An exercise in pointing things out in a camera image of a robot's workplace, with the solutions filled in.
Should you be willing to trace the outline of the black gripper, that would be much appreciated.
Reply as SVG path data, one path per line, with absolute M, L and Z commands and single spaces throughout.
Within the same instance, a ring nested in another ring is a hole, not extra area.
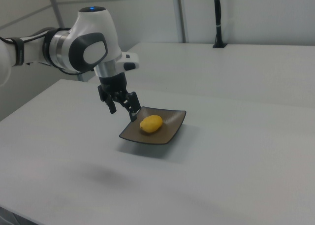
M 119 73 L 112 77 L 99 77 L 100 85 L 97 87 L 100 100 L 105 102 L 111 114 L 117 109 L 110 94 L 115 93 L 114 100 L 128 111 L 130 121 L 137 119 L 137 113 L 141 105 L 136 92 L 128 93 L 126 90 L 127 80 L 124 73 Z

